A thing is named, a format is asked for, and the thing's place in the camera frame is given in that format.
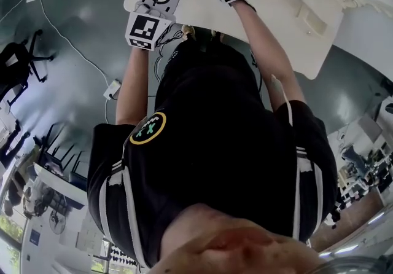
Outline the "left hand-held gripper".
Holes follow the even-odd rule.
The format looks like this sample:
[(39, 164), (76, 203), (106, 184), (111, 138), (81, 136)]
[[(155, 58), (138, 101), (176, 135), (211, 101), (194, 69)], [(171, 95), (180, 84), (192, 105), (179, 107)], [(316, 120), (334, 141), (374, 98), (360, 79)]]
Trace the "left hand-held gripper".
[(175, 23), (180, 0), (141, 0), (130, 13), (125, 33), (129, 46), (154, 51)]

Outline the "person's right forearm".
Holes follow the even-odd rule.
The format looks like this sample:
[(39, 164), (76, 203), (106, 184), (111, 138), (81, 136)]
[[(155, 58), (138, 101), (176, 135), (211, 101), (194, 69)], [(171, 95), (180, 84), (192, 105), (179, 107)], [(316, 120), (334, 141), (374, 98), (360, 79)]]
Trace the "person's right forearm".
[(267, 25), (246, 2), (239, 0), (232, 6), (249, 40), (273, 110), (277, 110), (287, 100), (304, 103), (305, 97), (288, 56)]

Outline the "person's left forearm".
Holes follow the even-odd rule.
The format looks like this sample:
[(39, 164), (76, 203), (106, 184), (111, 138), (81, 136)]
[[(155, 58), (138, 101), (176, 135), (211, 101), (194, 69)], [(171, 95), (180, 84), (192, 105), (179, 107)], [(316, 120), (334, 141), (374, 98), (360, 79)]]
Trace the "person's left forearm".
[(132, 48), (116, 104), (116, 125), (137, 125), (147, 115), (149, 51)]

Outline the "person's left shoe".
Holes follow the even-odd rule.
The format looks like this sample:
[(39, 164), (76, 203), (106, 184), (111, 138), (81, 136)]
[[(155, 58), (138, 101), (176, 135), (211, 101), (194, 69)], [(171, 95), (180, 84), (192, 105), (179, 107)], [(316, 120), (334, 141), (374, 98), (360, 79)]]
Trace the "person's left shoe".
[(190, 25), (182, 25), (182, 40), (183, 41), (196, 41), (195, 29)]

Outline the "person's black-clothed body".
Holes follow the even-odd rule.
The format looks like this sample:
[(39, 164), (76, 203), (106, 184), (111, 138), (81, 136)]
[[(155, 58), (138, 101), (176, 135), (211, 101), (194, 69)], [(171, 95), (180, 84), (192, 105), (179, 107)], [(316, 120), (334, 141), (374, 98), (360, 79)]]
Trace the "person's black-clothed body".
[(337, 168), (306, 102), (267, 109), (241, 53), (182, 41), (153, 114), (95, 127), (87, 195), (100, 231), (151, 270), (165, 230), (197, 204), (306, 245), (333, 208)]

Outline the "black office chair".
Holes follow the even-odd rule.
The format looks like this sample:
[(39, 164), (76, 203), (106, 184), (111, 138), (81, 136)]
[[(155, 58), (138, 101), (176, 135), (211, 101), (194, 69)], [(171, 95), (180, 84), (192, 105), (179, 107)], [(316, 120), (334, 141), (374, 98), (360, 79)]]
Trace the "black office chair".
[(8, 108), (19, 99), (28, 88), (28, 78), (35, 75), (37, 80), (44, 83), (47, 76), (40, 77), (36, 69), (35, 62), (53, 61), (54, 55), (49, 57), (34, 56), (34, 47), (37, 37), (41, 36), (43, 30), (34, 32), (29, 48), (26, 45), (29, 40), (25, 39), (21, 43), (11, 42), (0, 52), (0, 101), (15, 87), (20, 87), (18, 93), (12, 100), (7, 100)]

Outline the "white backdrop panel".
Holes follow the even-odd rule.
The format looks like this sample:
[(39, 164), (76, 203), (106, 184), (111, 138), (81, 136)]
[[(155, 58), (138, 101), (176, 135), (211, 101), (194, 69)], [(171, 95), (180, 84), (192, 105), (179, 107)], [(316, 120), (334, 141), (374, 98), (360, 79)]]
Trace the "white backdrop panel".
[(393, 96), (392, 18), (371, 6), (344, 9), (334, 44), (379, 71), (382, 86)]

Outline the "white table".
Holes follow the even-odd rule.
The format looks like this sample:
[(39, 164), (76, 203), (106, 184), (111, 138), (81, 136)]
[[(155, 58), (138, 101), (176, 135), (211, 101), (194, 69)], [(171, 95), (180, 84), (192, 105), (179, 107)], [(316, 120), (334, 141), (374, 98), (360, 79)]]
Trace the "white table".
[(37, 174), (37, 178), (55, 191), (84, 206), (88, 205), (86, 191), (72, 185), (70, 182), (55, 175), (37, 163), (34, 163), (34, 170)]

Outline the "black standing fan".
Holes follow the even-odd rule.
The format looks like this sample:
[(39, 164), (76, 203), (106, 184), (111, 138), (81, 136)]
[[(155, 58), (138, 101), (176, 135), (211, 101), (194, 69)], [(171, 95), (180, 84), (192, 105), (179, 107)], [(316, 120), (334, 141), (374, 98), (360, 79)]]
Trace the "black standing fan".
[(61, 235), (66, 228), (67, 212), (52, 210), (49, 216), (49, 226), (55, 235)]

